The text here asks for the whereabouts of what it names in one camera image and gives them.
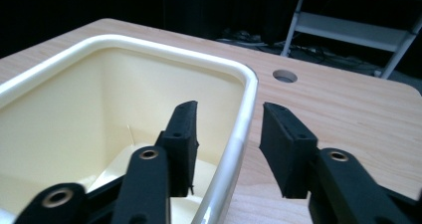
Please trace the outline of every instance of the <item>cream plastic sink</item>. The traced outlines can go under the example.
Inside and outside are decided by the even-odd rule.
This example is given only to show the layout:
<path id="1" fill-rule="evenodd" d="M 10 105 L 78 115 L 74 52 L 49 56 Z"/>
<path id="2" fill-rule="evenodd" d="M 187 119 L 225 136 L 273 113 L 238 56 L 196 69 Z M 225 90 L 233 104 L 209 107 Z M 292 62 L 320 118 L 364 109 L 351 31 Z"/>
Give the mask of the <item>cream plastic sink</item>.
<path id="1" fill-rule="evenodd" d="M 80 42 L 0 86 L 0 218 L 53 184 L 91 191 L 123 175 L 174 108 L 197 101 L 195 194 L 171 199 L 171 219 L 223 220 L 257 84 L 246 66 L 205 54 L 118 35 Z"/>

